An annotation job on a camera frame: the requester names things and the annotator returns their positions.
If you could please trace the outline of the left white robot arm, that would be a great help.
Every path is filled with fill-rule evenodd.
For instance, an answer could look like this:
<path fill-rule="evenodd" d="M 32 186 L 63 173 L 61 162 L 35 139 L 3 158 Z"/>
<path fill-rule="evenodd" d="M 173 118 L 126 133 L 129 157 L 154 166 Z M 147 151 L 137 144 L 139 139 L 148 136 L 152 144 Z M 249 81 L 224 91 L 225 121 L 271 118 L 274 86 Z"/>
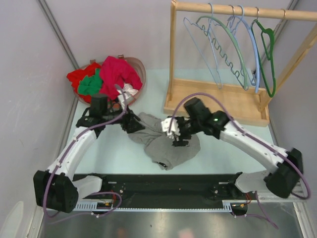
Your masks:
<path fill-rule="evenodd" d="M 107 125 L 118 124 L 128 134 L 144 129 L 140 118 L 128 107 L 131 97 L 128 92 L 120 93 L 115 100 L 105 94 L 91 97 L 91 104 L 77 121 L 70 142 L 45 171 L 34 174 L 38 206 L 70 213 L 82 198 L 90 195 L 104 198 L 109 194 L 109 185 L 101 175 L 89 174 L 77 181 L 73 178 L 83 156 Z"/>

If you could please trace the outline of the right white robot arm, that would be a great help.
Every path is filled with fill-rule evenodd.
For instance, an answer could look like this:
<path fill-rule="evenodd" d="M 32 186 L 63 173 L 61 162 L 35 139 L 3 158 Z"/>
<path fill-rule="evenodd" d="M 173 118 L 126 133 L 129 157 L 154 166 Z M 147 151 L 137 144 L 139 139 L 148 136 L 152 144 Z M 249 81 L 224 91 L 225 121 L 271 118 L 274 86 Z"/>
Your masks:
<path fill-rule="evenodd" d="M 226 109 L 211 112 L 197 97 L 180 102 L 188 117 L 173 115 L 167 134 L 174 136 L 174 146 L 185 146 L 192 135 L 203 132 L 242 150 L 265 167 L 264 171 L 237 173 L 229 185 L 229 195 L 240 199 L 250 191 L 265 188 L 280 198 L 288 198 L 303 176 L 302 153 L 271 145 L 243 129 Z"/>

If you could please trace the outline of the grey t shirt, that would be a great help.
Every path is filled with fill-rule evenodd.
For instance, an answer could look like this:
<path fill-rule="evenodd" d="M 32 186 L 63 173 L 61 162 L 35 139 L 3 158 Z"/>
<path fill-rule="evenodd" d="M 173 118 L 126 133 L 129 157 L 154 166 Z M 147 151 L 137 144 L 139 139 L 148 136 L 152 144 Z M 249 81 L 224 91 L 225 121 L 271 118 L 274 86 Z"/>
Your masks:
<path fill-rule="evenodd" d="M 144 147 L 145 154 L 163 170 L 171 170 L 176 166 L 193 159 L 200 151 L 200 140 L 193 135 L 186 146 L 173 146 L 173 140 L 163 133 L 161 119 L 151 114 L 138 114 L 144 129 L 129 134 L 129 138 Z"/>

